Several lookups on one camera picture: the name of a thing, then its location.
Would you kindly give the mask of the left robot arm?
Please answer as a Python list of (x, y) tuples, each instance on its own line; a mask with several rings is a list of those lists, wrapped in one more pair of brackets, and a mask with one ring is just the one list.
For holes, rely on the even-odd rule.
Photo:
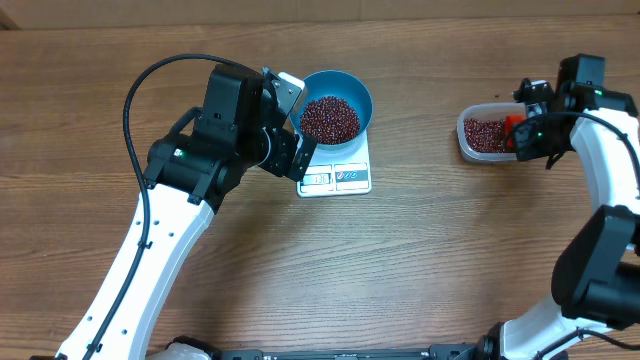
[(57, 359), (142, 359), (186, 256), (246, 171), (301, 180), (316, 142), (284, 124), (307, 95), (303, 80), (215, 66), (205, 99), (155, 141), (137, 167), (140, 195), (124, 242)]

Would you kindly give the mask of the red adzuki beans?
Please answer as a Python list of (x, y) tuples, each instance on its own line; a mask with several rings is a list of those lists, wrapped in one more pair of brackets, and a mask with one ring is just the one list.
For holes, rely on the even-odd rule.
[[(470, 148), (481, 153), (501, 153), (507, 135), (505, 120), (463, 121), (464, 135)], [(346, 100), (324, 96), (310, 101), (300, 117), (300, 130), (320, 144), (338, 145), (353, 140), (361, 131), (360, 118)]]

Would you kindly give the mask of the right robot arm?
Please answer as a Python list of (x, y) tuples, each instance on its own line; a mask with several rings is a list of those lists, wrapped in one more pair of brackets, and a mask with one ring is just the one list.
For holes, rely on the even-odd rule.
[(574, 152), (593, 213), (556, 261), (551, 293), (524, 315), (495, 324), (451, 359), (565, 359), (571, 346), (610, 337), (639, 321), (639, 268), (623, 262), (639, 249), (639, 111), (631, 95), (604, 86), (604, 58), (577, 54), (560, 62), (557, 81), (522, 80), (513, 98), (524, 118), (505, 128), (502, 147), (517, 161), (552, 167)]

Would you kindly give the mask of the red scoop with blue handle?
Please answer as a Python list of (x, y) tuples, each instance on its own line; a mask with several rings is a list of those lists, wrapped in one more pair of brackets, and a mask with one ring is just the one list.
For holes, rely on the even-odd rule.
[(525, 117), (523, 115), (511, 114), (505, 117), (505, 123), (504, 123), (505, 137), (503, 139), (503, 148), (506, 152), (513, 151), (513, 140), (512, 140), (513, 130), (517, 125), (522, 123), (524, 120), (525, 120)]

